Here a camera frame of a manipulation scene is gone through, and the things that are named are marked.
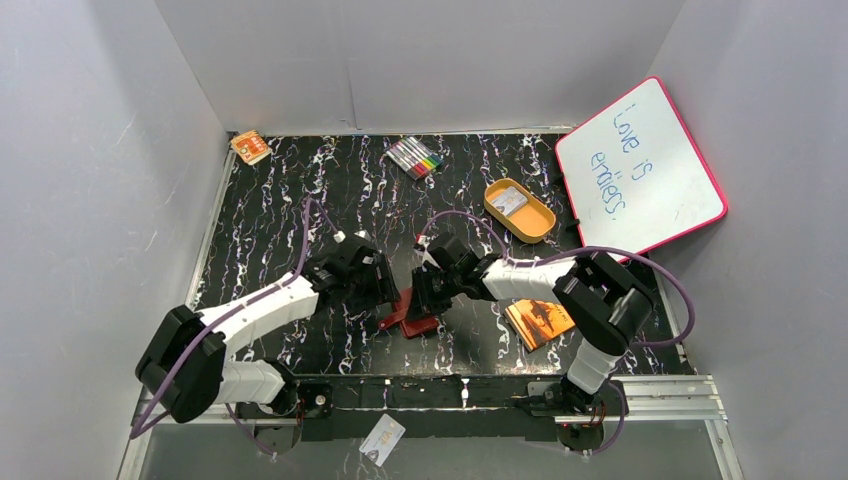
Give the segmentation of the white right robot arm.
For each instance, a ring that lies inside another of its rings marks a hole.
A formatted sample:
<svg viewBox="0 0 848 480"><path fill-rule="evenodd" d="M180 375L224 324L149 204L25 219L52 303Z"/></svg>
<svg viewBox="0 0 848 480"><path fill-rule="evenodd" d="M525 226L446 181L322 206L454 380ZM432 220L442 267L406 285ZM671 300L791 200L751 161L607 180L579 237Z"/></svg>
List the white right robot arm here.
<svg viewBox="0 0 848 480"><path fill-rule="evenodd" d="M602 385L657 303L616 257L601 247L580 248L555 260L479 256L456 236L442 234L428 244L423 264L412 272L407 317L440 315L459 295L560 304L582 336L561 382L563 399L571 411L587 414L601 403Z"/></svg>

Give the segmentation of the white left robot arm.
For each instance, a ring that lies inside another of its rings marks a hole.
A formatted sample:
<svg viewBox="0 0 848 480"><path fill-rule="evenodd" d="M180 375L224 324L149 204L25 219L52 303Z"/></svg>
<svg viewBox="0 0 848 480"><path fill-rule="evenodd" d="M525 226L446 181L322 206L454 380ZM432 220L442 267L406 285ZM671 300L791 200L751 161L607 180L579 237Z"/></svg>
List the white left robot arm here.
<svg viewBox="0 0 848 480"><path fill-rule="evenodd" d="M135 376L177 423L218 404L263 405L286 416L299 382L273 359L237 353L292 322L331 309L351 314L399 300L388 257L367 239L336 234L327 252L299 262L268 286L217 307L169 310L135 367Z"/></svg>

